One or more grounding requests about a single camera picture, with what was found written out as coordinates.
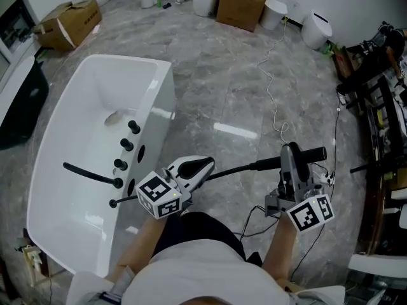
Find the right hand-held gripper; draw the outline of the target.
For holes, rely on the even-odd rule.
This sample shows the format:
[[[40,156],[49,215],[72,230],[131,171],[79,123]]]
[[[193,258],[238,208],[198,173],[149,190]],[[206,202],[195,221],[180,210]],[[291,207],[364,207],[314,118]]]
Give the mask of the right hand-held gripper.
[[[299,191],[293,194],[293,201],[289,200],[281,189],[267,194],[265,196],[266,217],[271,217],[277,212],[286,213],[298,232],[313,230],[335,218],[324,185],[313,184],[309,186],[312,182],[309,163],[313,160],[314,152],[301,150],[295,142],[282,146],[280,152],[280,185],[284,187],[285,191],[295,191],[295,188]]]

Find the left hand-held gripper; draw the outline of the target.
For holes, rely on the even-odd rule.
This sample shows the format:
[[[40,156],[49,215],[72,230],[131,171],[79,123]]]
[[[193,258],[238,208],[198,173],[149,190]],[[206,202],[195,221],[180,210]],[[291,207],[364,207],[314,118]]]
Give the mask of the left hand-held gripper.
[[[191,192],[199,188],[214,170],[210,156],[184,156],[177,158],[166,177],[150,171],[135,187],[139,203],[155,218],[183,213],[191,205]]]

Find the person's left forearm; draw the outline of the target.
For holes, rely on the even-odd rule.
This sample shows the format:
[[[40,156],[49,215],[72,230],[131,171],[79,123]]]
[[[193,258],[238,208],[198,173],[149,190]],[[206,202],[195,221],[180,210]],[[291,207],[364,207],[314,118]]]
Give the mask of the person's left forearm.
[[[119,258],[114,269],[105,277],[106,280],[116,282],[126,268],[137,275],[151,260],[158,240],[165,228],[167,218],[147,218],[140,231]]]

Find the person's right forearm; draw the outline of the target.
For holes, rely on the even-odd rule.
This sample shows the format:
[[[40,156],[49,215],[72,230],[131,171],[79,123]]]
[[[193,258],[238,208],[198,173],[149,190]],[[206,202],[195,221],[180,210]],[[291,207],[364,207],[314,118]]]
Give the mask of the person's right forearm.
[[[297,230],[286,213],[280,214],[262,268],[275,280],[288,280]]]

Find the white bathtub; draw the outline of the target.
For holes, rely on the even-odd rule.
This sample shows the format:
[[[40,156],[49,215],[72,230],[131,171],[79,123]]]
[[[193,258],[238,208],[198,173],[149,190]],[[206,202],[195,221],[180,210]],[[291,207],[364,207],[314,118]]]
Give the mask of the white bathtub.
[[[170,62],[91,55],[80,63],[48,122],[29,189],[27,230],[49,258],[71,273],[108,273],[124,213],[132,212],[139,224],[146,217],[128,196],[156,168],[175,105]],[[130,120],[139,134],[130,131]],[[120,145],[124,138],[134,144],[132,151]],[[114,166],[118,158],[127,162],[125,171]],[[63,162],[121,178],[124,185],[80,176]]]

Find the black bathtub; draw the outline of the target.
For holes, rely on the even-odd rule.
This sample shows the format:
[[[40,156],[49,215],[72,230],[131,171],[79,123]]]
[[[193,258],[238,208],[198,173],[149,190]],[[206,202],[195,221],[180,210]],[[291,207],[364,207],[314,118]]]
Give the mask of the black bathtub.
[[[41,66],[35,57],[27,57],[0,92],[0,150],[30,139],[48,92]]]

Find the person's black trousers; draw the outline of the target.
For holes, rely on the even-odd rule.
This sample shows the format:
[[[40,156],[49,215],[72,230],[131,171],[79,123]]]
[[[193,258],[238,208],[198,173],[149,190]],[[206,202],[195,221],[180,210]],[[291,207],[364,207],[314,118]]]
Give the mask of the person's black trousers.
[[[263,264],[258,252],[247,258],[242,242],[223,223],[203,212],[168,216],[152,257],[169,247],[194,240],[220,241],[236,251],[244,261],[259,267]]]

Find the cluttered black equipment desk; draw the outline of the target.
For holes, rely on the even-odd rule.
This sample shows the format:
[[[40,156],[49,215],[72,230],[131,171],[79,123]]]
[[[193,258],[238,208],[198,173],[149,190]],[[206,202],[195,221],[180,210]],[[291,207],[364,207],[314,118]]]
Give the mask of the cluttered black equipment desk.
[[[371,39],[334,52],[334,63],[365,153],[350,169],[366,178],[356,252],[407,257],[407,28],[382,22]]]

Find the person's white shirt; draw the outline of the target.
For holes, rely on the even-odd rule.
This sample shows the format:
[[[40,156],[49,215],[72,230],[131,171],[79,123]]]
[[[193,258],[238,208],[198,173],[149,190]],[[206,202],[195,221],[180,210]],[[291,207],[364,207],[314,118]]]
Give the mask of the person's white shirt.
[[[66,305],[180,305],[202,297],[227,305],[343,305],[345,288],[286,292],[228,245],[195,240],[159,252],[137,275],[126,269],[116,283],[76,273]]]

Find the black curved faucet spout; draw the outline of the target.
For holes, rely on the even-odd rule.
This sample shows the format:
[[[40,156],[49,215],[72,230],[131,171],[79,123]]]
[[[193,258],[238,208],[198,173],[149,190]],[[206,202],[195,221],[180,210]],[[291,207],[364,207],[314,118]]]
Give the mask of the black curved faucet spout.
[[[120,189],[123,187],[124,183],[123,180],[121,178],[109,178],[109,177],[105,177],[102,175],[98,175],[96,173],[93,172],[89,172],[88,170],[84,170],[80,167],[74,166],[68,162],[63,162],[63,167],[66,170],[69,170],[70,172],[73,172],[75,174],[78,174],[80,176],[86,177],[88,179],[92,179],[92,180],[96,180],[98,182],[102,182],[105,184],[110,184],[112,186],[114,186],[117,189]]]

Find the green plant leaves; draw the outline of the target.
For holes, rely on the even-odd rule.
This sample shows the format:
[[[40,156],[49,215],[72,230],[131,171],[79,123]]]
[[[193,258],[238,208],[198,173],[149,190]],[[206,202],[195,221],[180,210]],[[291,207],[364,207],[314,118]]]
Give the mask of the green plant leaves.
[[[323,47],[322,54],[327,57],[332,57],[335,53],[341,52],[343,46],[335,44],[335,43],[328,43]]]

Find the closed cardboard box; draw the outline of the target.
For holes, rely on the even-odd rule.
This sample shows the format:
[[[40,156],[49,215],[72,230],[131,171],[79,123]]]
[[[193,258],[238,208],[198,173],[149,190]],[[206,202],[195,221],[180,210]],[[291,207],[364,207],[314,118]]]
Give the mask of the closed cardboard box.
[[[216,21],[254,32],[266,0],[219,0]]]

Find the pale plastic jug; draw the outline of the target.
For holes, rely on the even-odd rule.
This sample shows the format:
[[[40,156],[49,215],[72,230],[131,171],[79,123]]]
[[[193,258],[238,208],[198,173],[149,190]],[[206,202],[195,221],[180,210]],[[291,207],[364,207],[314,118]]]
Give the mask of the pale plastic jug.
[[[39,273],[41,272],[41,265],[42,265],[40,253],[41,252],[37,251],[37,250],[31,251],[28,253],[28,257],[29,257],[29,261],[30,261],[31,265]]]

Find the large opened cardboard box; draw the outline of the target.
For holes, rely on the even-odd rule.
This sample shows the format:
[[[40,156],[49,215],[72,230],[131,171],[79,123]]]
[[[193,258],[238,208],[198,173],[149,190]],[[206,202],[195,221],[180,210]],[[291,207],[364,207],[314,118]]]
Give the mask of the large opened cardboard box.
[[[63,3],[38,23],[32,33],[43,48],[72,51],[83,42],[101,19],[96,0]]]

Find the white framed glass door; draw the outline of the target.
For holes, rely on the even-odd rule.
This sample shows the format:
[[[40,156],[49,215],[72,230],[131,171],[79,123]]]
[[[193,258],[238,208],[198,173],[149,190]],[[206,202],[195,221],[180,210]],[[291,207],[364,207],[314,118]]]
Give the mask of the white framed glass door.
[[[22,0],[0,0],[0,82],[11,74],[32,43],[33,25]]]

